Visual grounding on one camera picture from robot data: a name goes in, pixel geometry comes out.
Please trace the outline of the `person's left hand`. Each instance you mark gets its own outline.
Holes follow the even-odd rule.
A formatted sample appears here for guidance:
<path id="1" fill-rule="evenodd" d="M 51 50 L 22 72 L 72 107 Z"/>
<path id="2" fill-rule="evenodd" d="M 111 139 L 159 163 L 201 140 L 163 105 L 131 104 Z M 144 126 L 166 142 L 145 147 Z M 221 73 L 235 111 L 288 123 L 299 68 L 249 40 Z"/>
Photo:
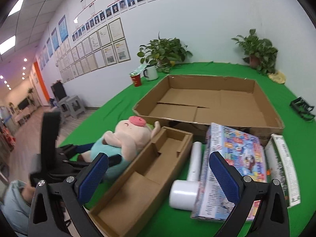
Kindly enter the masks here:
<path id="1" fill-rule="evenodd" d="M 21 191 L 21 196 L 23 197 L 24 201 L 28 204 L 32 203 L 33 197 L 35 193 L 35 187 L 32 187 L 31 185 L 27 184 Z"/>

